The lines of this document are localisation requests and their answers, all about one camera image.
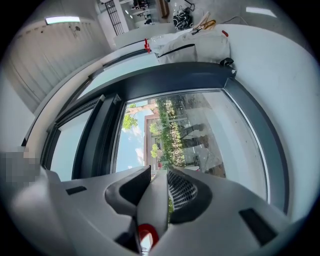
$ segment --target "glass pane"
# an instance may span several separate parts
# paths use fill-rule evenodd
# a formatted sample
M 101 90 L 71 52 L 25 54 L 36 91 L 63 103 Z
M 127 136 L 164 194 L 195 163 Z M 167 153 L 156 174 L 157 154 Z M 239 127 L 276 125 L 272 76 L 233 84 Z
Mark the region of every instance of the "glass pane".
M 172 94 L 129 104 L 116 171 L 168 165 L 240 183 L 267 198 L 261 154 L 244 117 L 221 91 Z
M 100 73 L 80 94 L 78 99 L 98 86 L 111 81 L 112 79 L 156 65 L 159 65 L 156 55 L 148 53 L 120 61 L 119 63 L 106 68 L 102 73 Z
M 142 241 L 140 242 L 142 255 L 147 256 L 150 252 L 151 246 L 153 243 L 152 235 L 149 233 L 147 234 Z
M 71 180 L 78 143 L 91 112 L 92 109 L 59 128 L 60 135 L 54 149 L 50 169 L 59 175 L 62 182 Z

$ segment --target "window frame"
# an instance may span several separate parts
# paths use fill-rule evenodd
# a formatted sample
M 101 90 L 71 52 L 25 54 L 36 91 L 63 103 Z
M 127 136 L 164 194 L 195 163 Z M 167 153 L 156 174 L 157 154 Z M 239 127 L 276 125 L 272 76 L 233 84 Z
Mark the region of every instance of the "window frame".
M 100 72 L 101 70 L 93 73 L 91 79 L 94 79 Z M 196 93 L 219 90 L 224 92 L 234 103 L 256 139 L 266 171 L 268 202 L 287 213 L 289 205 L 289 174 L 283 146 L 266 112 L 243 85 L 236 80 L 236 74 L 237 71 L 232 67 L 216 63 L 180 62 L 164 64 L 140 69 L 117 77 L 77 99 L 77 96 L 89 84 L 88 82 L 84 83 L 78 92 L 75 92 L 66 102 L 64 110 L 57 119 L 63 115 L 74 113 L 100 96 L 117 96 L 119 103 L 115 104 L 113 110 L 108 110 L 106 106 L 104 115 L 100 116 L 99 121 L 94 118 L 90 121 L 95 123 L 95 129 L 99 131 L 99 136 L 103 135 L 103 130 L 107 134 L 107 138 L 104 137 L 103 143 L 98 143 L 97 138 L 95 138 L 95 142 L 88 138 L 86 145 L 78 148 L 74 167 L 86 166 L 91 170 L 86 175 L 79 174 L 75 176 L 73 174 L 74 171 L 72 171 L 72 178 L 96 177 L 115 171 L 119 134 L 126 104 L 181 92 Z M 97 116 L 101 115 L 102 109 L 97 110 Z M 112 122 L 108 124 L 106 130 L 104 120 L 108 118 Z M 53 123 L 47 138 L 48 143 L 46 142 L 44 152 L 48 151 L 52 141 L 55 141 L 54 136 L 51 134 L 56 129 L 55 123 Z M 90 132 L 90 130 L 86 129 L 89 128 L 85 127 L 83 133 Z M 89 147 L 90 151 L 97 153 L 94 161 L 97 161 L 98 165 L 93 164 L 93 157 L 79 157 L 86 150 L 88 151 L 87 147 Z
M 98 105 L 99 100 L 99 98 L 93 99 L 87 104 L 84 104 L 74 109 L 73 111 L 64 111 L 56 117 L 56 119 L 53 121 L 53 123 L 50 125 L 48 129 L 48 136 L 45 140 L 44 147 L 41 153 L 40 164 L 43 168 L 47 170 L 50 170 L 51 168 L 52 159 L 61 133 L 59 128 L 67 122 L 71 121 L 72 119 L 76 118 L 77 116 L 91 109 L 94 109 Z

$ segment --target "white bag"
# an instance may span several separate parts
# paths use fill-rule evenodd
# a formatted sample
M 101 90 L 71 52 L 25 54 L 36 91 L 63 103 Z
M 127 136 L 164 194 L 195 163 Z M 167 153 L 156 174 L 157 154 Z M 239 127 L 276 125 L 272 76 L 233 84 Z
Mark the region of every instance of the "white bag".
M 230 57 L 228 38 L 218 30 L 185 33 L 170 41 L 158 53 L 160 64 L 177 62 L 220 63 Z
M 161 35 L 155 35 L 148 39 L 148 43 L 150 46 L 150 49 L 155 54 L 158 54 L 160 50 L 167 45 L 169 42 L 177 39 L 179 36 L 191 31 L 191 29 L 183 30 L 177 33 L 169 33 L 169 34 L 161 34 Z

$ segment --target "sky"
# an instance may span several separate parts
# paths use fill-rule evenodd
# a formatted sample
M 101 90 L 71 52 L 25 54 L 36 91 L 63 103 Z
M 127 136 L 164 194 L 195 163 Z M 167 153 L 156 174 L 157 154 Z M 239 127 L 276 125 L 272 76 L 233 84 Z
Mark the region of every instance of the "sky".
M 144 239 L 142 239 L 142 241 L 140 243 L 141 247 L 147 248 L 148 251 L 150 250 L 150 247 L 151 247 L 149 236 L 150 236 L 150 234 L 145 236 Z
M 146 104 L 148 104 L 148 102 L 145 100 L 136 103 L 136 106 L 139 107 Z M 130 130 L 121 130 L 116 172 L 122 172 L 144 165 L 145 116 L 152 114 L 153 112 L 149 109 L 136 113 L 134 118 L 137 119 L 138 126 Z

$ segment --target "tree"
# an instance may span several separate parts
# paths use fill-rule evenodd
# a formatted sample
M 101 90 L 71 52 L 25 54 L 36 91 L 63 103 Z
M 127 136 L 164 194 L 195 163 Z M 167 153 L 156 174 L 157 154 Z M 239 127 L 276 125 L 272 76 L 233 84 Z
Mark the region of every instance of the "tree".
M 131 127 L 138 126 L 138 119 L 131 117 L 130 115 L 125 115 L 122 123 L 122 127 L 125 130 L 130 130 Z
M 178 123 L 167 120 L 167 115 L 170 119 L 177 118 L 177 113 L 181 110 L 181 99 L 164 97 L 156 99 L 155 102 L 161 121 L 162 153 L 169 164 L 183 167 L 185 166 L 185 155 Z
M 174 204 L 172 203 L 170 195 L 168 196 L 168 224 L 170 223 L 171 214 L 174 212 Z
M 152 124 L 150 124 L 150 128 L 149 128 L 150 132 L 153 134 L 159 134 L 159 128 L 158 125 L 153 122 Z
M 152 150 L 150 152 L 151 152 L 151 156 L 153 158 L 156 158 L 158 156 L 158 146 L 157 146 L 157 144 L 153 144 L 152 145 Z

